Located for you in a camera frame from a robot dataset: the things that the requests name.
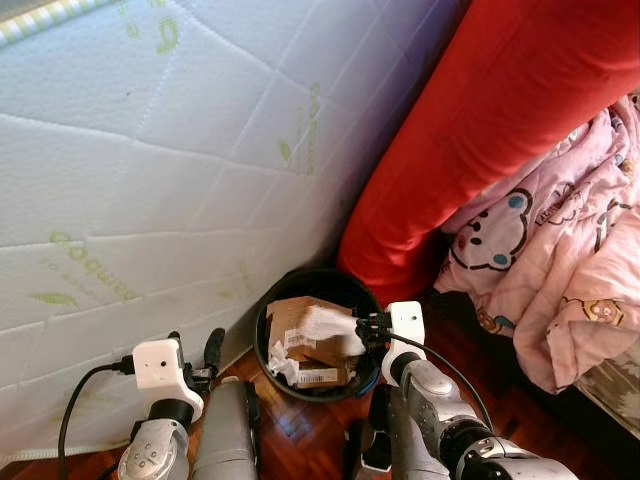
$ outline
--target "striped fabric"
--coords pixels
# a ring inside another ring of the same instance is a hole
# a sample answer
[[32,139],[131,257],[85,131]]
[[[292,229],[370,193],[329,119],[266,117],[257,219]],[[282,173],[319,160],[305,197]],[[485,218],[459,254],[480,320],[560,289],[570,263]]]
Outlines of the striped fabric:
[[0,48],[114,0],[55,0],[0,23]]

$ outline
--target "cardboard box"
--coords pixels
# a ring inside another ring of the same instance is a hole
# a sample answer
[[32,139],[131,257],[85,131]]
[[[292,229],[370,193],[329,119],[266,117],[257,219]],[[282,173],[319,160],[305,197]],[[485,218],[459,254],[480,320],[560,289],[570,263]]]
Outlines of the cardboard box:
[[349,371],[344,367],[330,367],[319,362],[300,363],[298,388],[340,387],[349,383]]
[[352,357],[344,354],[346,342],[343,337],[327,340],[309,340],[298,329],[307,308],[318,305],[351,316],[350,308],[313,297],[296,297],[277,300],[267,306],[267,317],[271,319],[269,348],[277,341],[287,350],[287,357],[297,359],[300,355],[317,360],[331,367],[345,367]]

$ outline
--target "white quilted mattress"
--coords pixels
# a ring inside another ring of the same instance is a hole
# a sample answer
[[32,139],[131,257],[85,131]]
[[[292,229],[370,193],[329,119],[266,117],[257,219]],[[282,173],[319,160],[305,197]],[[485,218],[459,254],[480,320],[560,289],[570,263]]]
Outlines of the white quilted mattress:
[[[457,9],[60,0],[0,23],[2,461],[53,454],[93,366],[174,329],[197,361],[334,245]],[[142,416],[134,379],[101,374],[69,452]]]

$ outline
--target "pink bedsheet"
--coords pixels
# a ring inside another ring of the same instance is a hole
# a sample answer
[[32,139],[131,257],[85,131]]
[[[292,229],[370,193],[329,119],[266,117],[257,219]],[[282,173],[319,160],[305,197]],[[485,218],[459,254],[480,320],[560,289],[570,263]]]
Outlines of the pink bedsheet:
[[558,392],[640,332],[640,122],[624,97],[460,209],[436,282]]

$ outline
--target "white tissue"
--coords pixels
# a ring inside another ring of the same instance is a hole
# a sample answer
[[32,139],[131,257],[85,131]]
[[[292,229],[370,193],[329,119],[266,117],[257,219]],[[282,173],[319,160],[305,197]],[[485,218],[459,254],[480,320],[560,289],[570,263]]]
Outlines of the white tissue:
[[300,322],[299,331],[311,340],[343,337],[342,348],[346,356],[363,355],[366,352],[362,340],[356,334],[356,322],[350,315],[313,305]]
[[267,366],[274,375],[283,374],[289,386],[293,386],[298,382],[300,364],[291,358],[287,358],[287,351],[280,340],[269,349],[269,363]]

